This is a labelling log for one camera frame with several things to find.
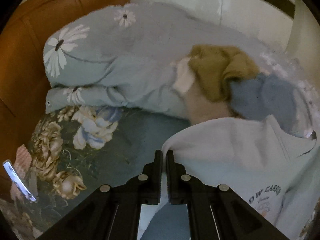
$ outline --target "silver screw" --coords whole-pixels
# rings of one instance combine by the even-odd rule
[[[101,185],[99,189],[100,189],[101,192],[108,192],[110,190],[110,186],[107,185],[107,184],[106,185]]]
[[[147,179],[148,179],[148,175],[146,175],[146,174],[140,174],[138,176],[138,180],[145,181]]]
[[[183,174],[183,175],[181,176],[181,179],[182,179],[183,181],[189,181],[189,180],[191,180],[191,176],[190,176],[189,174]]]
[[[229,186],[226,185],[226,184],[220,184],[220,185],[219,185],[219,189],[220,189],[221,191],[228,191],[228,190],[229,190]]]

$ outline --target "leather headboard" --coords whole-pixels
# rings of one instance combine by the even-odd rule
[[[15,160],[45,111],[50,89],[43,65],[46,40],[64,25],[108,5],[129,0],[28,0],[0,35],[0,164]],[[11,182],[0,167],[0,197],[8,199]]]

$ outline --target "daisy center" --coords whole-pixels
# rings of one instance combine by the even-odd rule
[[[57,51],[61,45],[63,44],[64,40],[61,40],[61,41],[58,41],[57,45],[56,45],[56,48],[54,49],[55,51]]]

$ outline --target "blue garment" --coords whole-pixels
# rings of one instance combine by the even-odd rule
[[[232,98],[230,106],[249,120],[261,121],[272,114],[282,130],[292,134],[297,122],[295,86],[274,74],[263,73],[255,79],[230,83]]]

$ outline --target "olive green cloth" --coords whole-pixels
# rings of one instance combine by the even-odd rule
[[[229,81],[252,79],[260,72],[245,52],[233,46],[194,45],[189,56],[188,64],[212,102],[230,98]]]

